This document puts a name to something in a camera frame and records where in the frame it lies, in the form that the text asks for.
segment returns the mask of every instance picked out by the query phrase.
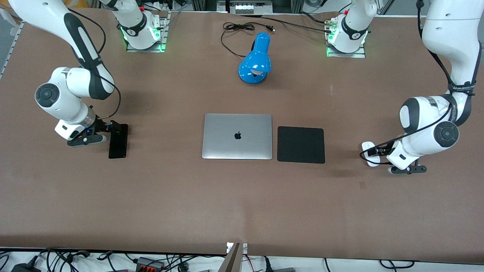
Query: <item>lamp base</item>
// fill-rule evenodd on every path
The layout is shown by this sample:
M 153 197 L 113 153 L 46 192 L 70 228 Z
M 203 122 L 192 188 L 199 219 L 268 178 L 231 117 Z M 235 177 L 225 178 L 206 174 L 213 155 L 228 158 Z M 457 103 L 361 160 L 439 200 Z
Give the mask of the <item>lamp base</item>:
M 243 82 L 248 84 L 259 84 L 266 79 L 266 72 L 256 75 L 250 70 L 250 68 L 244 67 L 242 64 L 243 62 L 239 65 L 239 77 Z

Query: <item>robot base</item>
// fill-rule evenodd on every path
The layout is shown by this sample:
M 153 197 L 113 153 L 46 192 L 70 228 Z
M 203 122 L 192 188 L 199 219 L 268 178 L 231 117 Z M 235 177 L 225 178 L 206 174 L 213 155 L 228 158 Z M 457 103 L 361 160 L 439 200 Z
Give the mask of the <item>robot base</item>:
M 326 37 L 326 56 L 327 57 L 340 57 L 340 58 L 358 58 L 364 59 L 366 58 L 366 54 L 364 51 L 364 38 L 363 43 L 360 45 L 355 52 L 352 53 L 344 53 L 339 51 L 334 47 L 330 41 L 336 39 L 337 31 L 338 31 L 338 22 L 336 21 L 337 18 L 331 18 L 330 21 L 326 21 L 327 23 L 324 25 L 325 30 L 330 30 L 332 33 L 325 33 Z
M 170 26 L 167 26 L 167 24 L 170 22 L 171 12 L 168 13 L 167 17 L 159 17 L 158 15 L 156 15 L 156 17 L 160 19 L 159 24 L 156 24 L 160 30 L 153 31 L 153 35 L 157 38 L 159 36 L 160 39 L 146 49 L 136 49 L 126 41 L 125 37 L 124 40 L 126 42 L 126 52 L 163 53 L 165 51 L 168 29 L 170 28 Z

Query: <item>power adapter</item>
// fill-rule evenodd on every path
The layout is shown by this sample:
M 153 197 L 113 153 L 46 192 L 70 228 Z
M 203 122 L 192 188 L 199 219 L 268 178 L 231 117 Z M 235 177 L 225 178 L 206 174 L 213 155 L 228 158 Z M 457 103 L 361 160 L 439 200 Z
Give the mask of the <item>power adapter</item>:
M 30 267 L 26 263 L 19 263 L 14 266 L 12 272 L 41 272 L 40 269 Z

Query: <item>white floor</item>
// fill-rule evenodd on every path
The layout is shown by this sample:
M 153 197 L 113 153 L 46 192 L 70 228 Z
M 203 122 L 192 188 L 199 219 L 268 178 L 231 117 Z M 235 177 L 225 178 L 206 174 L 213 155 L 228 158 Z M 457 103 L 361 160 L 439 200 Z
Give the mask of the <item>white floor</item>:
M 5 267 L 1 270 L 2 272 L 9 272 L 12 270 L 15 264 L 28 263 L 33 256 L 37 253 L 35 252 L 11 252 L 6 253 L 9 255 L 9 260 Z M 97 257 L 100 253 L 92 253 L 88 258 L 82 256 L 75 257 L 73 265 L 79 270 L 79 272 L 112 272 L 107 259 L 100 261 Z M 155 259 L 165 259 L 166 255 L 140 255 L 140 254 L 129 254 L 131 258 L 147 257 L 153 260 Z M 53 262 L 54 253 L 50 254 L 49 261 Z M 128 270 L 134 272 L 136 270 L 136 264 L 130 261 L 124 254 L 113 254 L 111 257 L 113 267 L 117 271 Z M 250 256 L 252 259 L 252 264 L 254 266 L 254 271 L 266 269 L 266 263 L 263 257 L 260 256 Z M 188 261 L 188 272 L 201 272 L 205 270 L 210 270 L 211 272 L 218 271 L 220 265 L 223 262 L 222 257 L 197 257 L 193 260 Z M 252 272 L 250 264 L 243 258 L 242 271 L 241 272 Z M 272 265 L 272 269 L 283 269 L 283 268 L 294 268 L 296 272 L 327 272 L 324 265 L 324 259 L 321 258 L 295 258 L 295 257 L 269 257 Z M 5 258 L 0 259 L 0 267 L 2 266 Z M 406 266 L 410 264 L 409 262 L 394 262 L 395 266 Z M 328 265 L 331 272 L 393 272 L 388 270 L 378 263 L 377 260 L 358 260 L 358 259 L 328 259 Z M 42 272 L 46 272 L 47 266 L 46 261 L 42 258 L 38 258 L 36 268 L 40 269 Z M 70 268 L 65 265 L 62 269 L 64 272 L 69 272 Z M 415 265 L 408 269 L 398 269 L 397 271 L 404 272 L 484 272 L 483 265 L 469 265 L 469 264 L 445 264 L 445 263 L 428 263 L 428 262 L 416 262 Z

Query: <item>black phone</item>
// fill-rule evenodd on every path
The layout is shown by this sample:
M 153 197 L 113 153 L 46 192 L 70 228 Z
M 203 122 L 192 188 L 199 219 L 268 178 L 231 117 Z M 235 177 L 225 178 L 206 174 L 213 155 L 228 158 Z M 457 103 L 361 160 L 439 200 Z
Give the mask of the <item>black phone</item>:
M 119 124 L 117 131 L 111 132 L 111 142 L 109 143 L 109 158 L 126 158 L 128 147 L 128 125 Z

